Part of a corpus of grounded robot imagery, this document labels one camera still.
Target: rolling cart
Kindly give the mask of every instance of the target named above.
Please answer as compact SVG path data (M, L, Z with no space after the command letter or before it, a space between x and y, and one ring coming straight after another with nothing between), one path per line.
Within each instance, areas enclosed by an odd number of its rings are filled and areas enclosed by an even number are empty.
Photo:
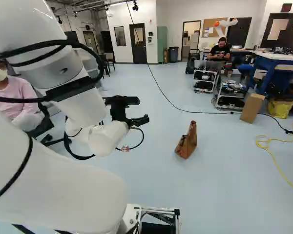
M239 76L220 78L220 82L216 86L214 98L212 100L216 108L232 110L243 109L246 88L238 82L239 80Z
M196 93L212 93L223 67L222 62L199 61L194 70L193 89Z

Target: green cabinet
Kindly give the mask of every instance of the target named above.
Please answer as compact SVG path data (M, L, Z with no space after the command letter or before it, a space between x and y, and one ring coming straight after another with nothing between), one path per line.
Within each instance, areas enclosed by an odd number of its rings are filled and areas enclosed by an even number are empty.
M157 27L157 58L158 62L164 62L164 50L167 49L167 27Z

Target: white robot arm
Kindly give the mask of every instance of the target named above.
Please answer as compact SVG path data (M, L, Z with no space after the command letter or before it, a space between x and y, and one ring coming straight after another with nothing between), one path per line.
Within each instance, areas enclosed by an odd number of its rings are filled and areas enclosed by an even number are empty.
M214 28L216 30L216 32L218 33L218 36L220 38L224 37L224 33L223 31L221 30L221 27L230 27L230 26L233 26L233 25L236 25L238 23L238 20L237 19L233 19L232 21L225 21L225 20L221 20L221 21L217 21L215 22L214 24Z
M0 59L53 97L68 116L68 136L88 143L99 156L110 154L137 123L126 118L127 99L104 102L72 46L24 49L51 40L66 40L66 35L44 0L0 1ZM113 121L95 126L106 116L106 104L112 106ZM0 221L113 234L125 209L125 184L118 176L49 150L0 114Z

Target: yellow cable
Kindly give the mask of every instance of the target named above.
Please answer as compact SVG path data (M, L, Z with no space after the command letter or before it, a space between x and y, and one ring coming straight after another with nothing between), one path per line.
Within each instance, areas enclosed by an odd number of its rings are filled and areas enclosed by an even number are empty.
M285 143L291 143L293 142L292 140L280 140L280 139L270 139L269 137L267 137L266 135L258 135L256 136L256 145L261 148L266 150L272 157L274 164L276 165L278 171L280 172L280 174L282 175L282 177L288 182L288 184L290 184L293 187L293 184L288 180L288 178L286 177L286 175L284 174L284 172L281 170L281 168L279 167L277 160L275 158L275 156L273 155L273 153L269 150L269 143L271 141L281 141L281 142L285 142Z

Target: hair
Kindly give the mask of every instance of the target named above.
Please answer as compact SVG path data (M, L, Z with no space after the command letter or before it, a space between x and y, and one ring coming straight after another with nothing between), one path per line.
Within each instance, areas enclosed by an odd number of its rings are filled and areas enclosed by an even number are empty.
M227 39L225 37L220 38L218 43L221 42L221 41L224 41L225 43L227 43Z

